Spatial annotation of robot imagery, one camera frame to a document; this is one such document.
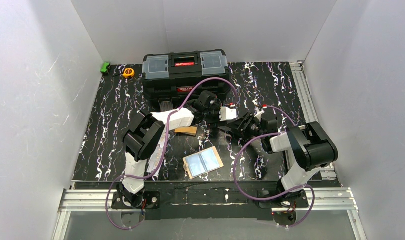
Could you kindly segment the tan card holder with sleeves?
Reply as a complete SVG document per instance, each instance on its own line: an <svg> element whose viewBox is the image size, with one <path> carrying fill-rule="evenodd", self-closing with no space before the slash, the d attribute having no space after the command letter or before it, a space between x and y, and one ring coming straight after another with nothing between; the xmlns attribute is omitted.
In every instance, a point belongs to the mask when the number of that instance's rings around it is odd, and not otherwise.
<svg viewBox="0 0 405 240"><path fill-rule="evenodd" d="M215 146L183 158L183 168L190 179L197 178L224 167L224 163Z"/></svg>

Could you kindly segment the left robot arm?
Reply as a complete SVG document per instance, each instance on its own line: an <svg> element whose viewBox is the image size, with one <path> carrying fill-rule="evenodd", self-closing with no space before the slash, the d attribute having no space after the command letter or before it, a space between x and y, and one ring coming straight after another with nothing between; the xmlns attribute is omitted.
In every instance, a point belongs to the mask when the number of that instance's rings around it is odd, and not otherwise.
<svg viewBox="0 0 405 240"><path fill-rule="evenodd" d="M170 131L192 127L200 122L225 123L237 116L235 109L224 107L216 95L205 90L197 99L185 99L179 108L163 112L138 111L123 137L125 171L117 191L129 201L143 194L145 180L156 175L161 164L147 170L151 157L163 159Z"/></svg>

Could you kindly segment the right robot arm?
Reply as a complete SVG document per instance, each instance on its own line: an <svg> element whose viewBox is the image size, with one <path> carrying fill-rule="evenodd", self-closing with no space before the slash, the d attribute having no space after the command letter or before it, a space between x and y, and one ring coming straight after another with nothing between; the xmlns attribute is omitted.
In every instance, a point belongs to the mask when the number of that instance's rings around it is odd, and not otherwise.
<svg viewBox="0 0 405 240"><path fill-rule="evenodd" d="M260 141L268 154L286 154L290 168L280 179L271 199L300 193L314 175L339 157L336 145L317 121L301 126L293 122L280 132L278 118L273 112L262 110L238 117L235 109L222 107L212 125L246 140L238 158L255 141Z"/></svg>

